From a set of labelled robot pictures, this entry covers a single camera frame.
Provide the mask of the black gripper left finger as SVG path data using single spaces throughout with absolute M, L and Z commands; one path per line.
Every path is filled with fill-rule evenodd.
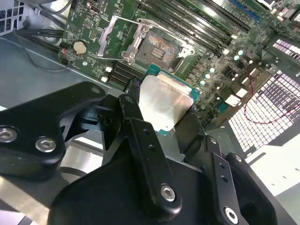
M 130 94 L 113 97 L 91 82 L 81 82 L 0 113 L 0 173 L 24 180 L 47 180 L 66 154 L 66 142 L 92 129 L 85 116 L 95 109 L 96 129 L 108 133 L 105 143 L 117 156 L 137 160 L 146 150 L 162 150 L 153 126 L 143 119 Z

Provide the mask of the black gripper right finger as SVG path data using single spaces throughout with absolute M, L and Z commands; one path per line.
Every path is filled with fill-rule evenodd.
M 206 201 L 212 224 L 294 225 L 295 221 L 237 153 L 222 154 L 199 118 L 188 110 L 175 125 L 183 161 L 206 177 Z

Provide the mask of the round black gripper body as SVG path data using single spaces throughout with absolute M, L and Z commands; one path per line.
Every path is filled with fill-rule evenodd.
M 50 225 L 211 225 L 221 215 L 206 172 L 146 150 L 126 152 L 65 187 Z

